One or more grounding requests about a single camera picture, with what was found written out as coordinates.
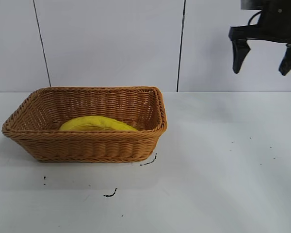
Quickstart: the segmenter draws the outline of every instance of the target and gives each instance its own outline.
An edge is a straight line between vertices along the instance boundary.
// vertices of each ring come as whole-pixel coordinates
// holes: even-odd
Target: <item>yellow banana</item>
[[[124,122],[104,116],[81,116],[64,123],[60,131],[138,131]]]

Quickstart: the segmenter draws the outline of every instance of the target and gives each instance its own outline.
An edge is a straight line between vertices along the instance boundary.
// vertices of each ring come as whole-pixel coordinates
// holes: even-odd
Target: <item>black mark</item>
[[[146,164],[140,164],[140,166],[148,165],[148,164],[153,163],[153,162],[156,160],[156,156],[157,156],[157,153],[155,153],[155,157],[154,157],[153,161],[151,161],[151,162],[149,162],[149,163],[146,163]]]
[[[117,188],[114,190],[113,194],[111,194],[111,195],[103,195],[103,196],[106,197],[106,198],[113,197],[115,195],[116,191],[117,191]]]

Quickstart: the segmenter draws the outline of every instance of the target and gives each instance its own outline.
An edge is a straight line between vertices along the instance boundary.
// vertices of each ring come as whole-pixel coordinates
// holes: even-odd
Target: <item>white table surface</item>
[[[0,93],[0,130],[27,95]],[[0,132],[0,233],[291,233],[291,93],[164,101],[147,166],[43,164]]]

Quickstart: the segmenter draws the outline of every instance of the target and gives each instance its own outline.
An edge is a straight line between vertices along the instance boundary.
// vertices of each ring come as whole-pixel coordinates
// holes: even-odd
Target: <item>vertical black line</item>
[[[182,41],[183,41],[183,29],[184,29],[184,20],[185,20],[185,6],[186,6],[186,0],[184,0],[184,3],[183,3],[183,16],[182,16],[181,40],[180,40],[177,92],[179,92],[179,79],[180,79],[180,67],[181,67],[181,56],[182,56]]]
[[[33,2],[33,7],[34,7],[35,18],[37,20],[37,25],[38,25],[39,35],[40,35],[40,41],[41,41],[41,46],[42,46],[42,51],[43,51],[43,56],[44,56],[45,67],[47,69],[47,74],[48,74],[48,83],[49,83],[49,86],[52,87],[52,85],[50,83],[50,78],[49,78],[49,68],[48,68],[47,58],[46,58],[45,52],[44,52],[44,45],[43,45],[43,40],[42,40],[42,36],[41,36],[41,30],[40,30],[40,24],[39,24],[39,20],[38,20],[37,8],[35,7],[34,0],[32,0],[32,2]]]

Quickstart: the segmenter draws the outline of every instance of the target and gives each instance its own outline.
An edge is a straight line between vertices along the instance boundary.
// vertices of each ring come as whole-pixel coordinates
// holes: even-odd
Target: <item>wicker basket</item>
[[[139,130],[61,132],[75,117],[98,115]],[[139,162],[150,156],[167,122],[155,87],[50,87],[33,92],[7,119],[5,136],[41,162]]]

